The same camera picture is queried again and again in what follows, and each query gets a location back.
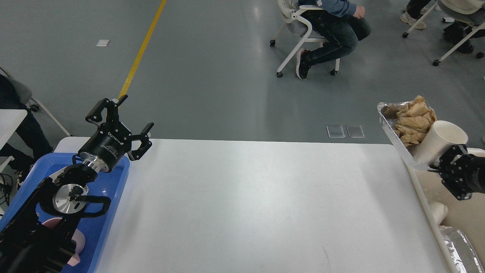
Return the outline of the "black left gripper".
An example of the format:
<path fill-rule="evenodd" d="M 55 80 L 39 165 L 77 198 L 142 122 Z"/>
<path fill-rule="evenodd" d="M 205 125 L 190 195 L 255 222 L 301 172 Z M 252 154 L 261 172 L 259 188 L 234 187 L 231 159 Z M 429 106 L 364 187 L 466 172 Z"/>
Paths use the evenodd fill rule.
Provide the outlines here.
<path fill-rule="evenodd" d="M 151 148 L 149 132 L 154 123 L 148 123 L 137 135 L 131 135 L 131 131 L 119 120 L 119 106 L 128 98 L 123 95 L 119 100 L 104 98 L 97 102 L 87 114 L 85 120 L 95 124 L 95 134 L 80 148 L 78 156 L 83 164 L 89 166 L 97 173 L 109 173 L 127 153 L 130 161 L 141 159 Z M 103 121 L 102 112 L 106 109 L 106 121 Z M 131 150 L 131 142 L 140 141 L 137 150 Z"/>

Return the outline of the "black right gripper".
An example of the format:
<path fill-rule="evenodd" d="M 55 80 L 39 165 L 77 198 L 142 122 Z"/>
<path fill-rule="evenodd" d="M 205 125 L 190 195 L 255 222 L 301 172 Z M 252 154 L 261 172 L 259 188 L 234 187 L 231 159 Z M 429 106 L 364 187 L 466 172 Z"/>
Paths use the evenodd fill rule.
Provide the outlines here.
<path fill-rule="evenodd" d="M 436 173 L 441 183 L 458 201 L 470 200 L 472 193 L 485 193 L 485 158 L 468 154 L 465 144 L 454 144 L 439 157 L 439 169 Z"/>

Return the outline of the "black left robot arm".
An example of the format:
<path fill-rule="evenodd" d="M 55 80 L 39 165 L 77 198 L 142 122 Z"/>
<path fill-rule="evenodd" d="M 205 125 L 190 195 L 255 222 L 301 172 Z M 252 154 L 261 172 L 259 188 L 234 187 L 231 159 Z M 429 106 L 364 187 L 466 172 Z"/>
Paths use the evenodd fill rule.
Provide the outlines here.
<path fill-rule="evenodd" d="M 128 176 L 128 160 L 150 149 L 153 123 L 133 134 L 119 119 L 128 98 L 100 100 L 86 121 L 97 131 L 72 155 L 40 159 L 1 219 L 2 273 L 60 273 L 95 268 Z"/>

